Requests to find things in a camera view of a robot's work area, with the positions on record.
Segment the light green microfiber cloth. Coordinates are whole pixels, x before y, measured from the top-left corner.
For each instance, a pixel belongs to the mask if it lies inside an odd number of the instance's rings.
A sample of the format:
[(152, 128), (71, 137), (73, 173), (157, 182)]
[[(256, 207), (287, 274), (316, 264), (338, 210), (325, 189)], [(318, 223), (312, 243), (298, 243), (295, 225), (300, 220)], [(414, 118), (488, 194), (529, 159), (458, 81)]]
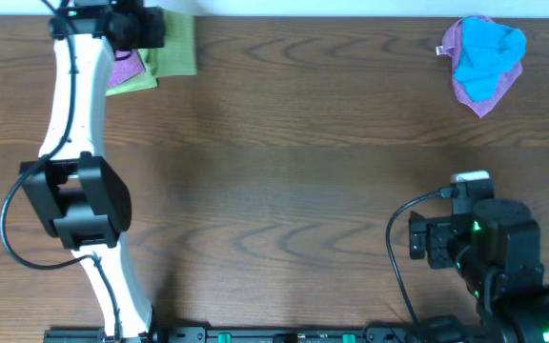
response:
[(165, 10), (164, 21), (164, 47), (138, 51), (146, 72), (154, 78), (196, 75), (194, 18)]

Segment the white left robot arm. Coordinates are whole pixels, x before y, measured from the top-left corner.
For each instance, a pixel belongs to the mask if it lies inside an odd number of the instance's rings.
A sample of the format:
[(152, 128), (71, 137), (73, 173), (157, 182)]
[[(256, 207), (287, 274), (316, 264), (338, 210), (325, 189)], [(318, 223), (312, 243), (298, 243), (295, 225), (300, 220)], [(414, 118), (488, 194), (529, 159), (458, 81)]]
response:
[(106, 159), (106, 92), (120, 51), (161, 48), (164, 12), (141, 1), (63, 1), (49, 22), (56, 79), (47, 135), (20, 166), (0, 217), (24, 191), (45, 232), (83, 267), (104, 316), (96, 342), (164, 342), (132, 264), (129, 189)]

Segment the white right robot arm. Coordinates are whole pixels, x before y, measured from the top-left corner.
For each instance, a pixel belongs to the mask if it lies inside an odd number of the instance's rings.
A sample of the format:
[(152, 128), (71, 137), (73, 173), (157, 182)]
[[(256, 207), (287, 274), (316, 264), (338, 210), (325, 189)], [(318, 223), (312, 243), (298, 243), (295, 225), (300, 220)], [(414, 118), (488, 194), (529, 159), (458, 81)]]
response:
[(465, 213), (409, 218), (410, 255), (433, 269), (454, 268), (477, 301), (488, 342), (549, 342), (549, 285), (540, 227), (517, 200), (490, 198)]

